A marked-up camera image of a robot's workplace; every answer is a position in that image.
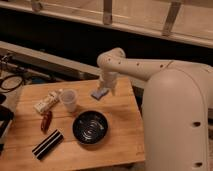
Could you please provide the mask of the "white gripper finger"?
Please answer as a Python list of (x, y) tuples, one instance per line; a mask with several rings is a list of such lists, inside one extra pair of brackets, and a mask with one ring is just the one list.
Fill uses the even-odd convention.
[(110, 91), (111, 91), (111, 94), (112, 94), (113, 96), (116, 95), (116, 89), (115, 89), (115, 88), (111, 88)]
[(102, 92), (103, 86), (98, 86), (98, 92)]

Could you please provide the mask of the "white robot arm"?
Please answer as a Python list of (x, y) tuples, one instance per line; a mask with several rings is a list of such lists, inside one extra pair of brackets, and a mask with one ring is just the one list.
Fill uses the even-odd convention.
[(113, 90), (118, 73), (146, 82), (142, 101), (146, 171), (210, 171), (212, 66), (128, 59), (120, 48), (100, 54), (97, 64), (102, 87)]

